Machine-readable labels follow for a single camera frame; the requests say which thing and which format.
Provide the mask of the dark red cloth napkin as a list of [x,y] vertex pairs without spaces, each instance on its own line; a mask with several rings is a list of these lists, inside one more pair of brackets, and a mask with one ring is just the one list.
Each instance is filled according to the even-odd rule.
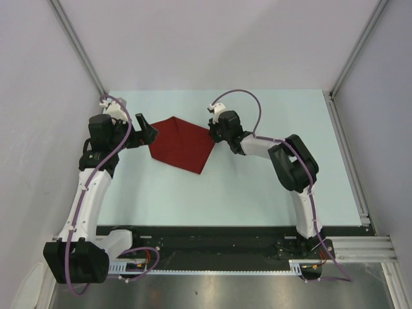
[[177,117],[151,125],[158,130],[158,136],[149,146],[153,159],[201,174],[214,147],[208,129]]

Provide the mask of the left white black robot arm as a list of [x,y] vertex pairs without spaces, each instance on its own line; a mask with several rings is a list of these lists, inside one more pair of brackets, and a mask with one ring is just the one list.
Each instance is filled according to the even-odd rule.
[[152,144],[158,130],[136,114],[140,130],[108,114],[89,119],[89,138],[79,160],[79,183],[66,223],[57,240],[47,242],[43,256],[59,284],[102,283],[109,264],[122,255],[141,253],[142,241],[131,230],[112,230],[97,239],[97,221],[106,191],[119,162],[119,152]]

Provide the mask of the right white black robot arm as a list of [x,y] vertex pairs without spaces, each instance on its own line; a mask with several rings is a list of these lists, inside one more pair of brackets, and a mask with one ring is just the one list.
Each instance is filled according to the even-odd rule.
[[290,191],[295,217],[297,251],[304,258],[318,252],[326,257],[323,226],[317,217],[313,187],[319,166],[301,138],[290,135],[284,140],[254,136],[242,128],[238,114],[225,107],[208,107],[209,134],[216,143],[225,141],[236,155],[258,156],[272,162],[280,184]]

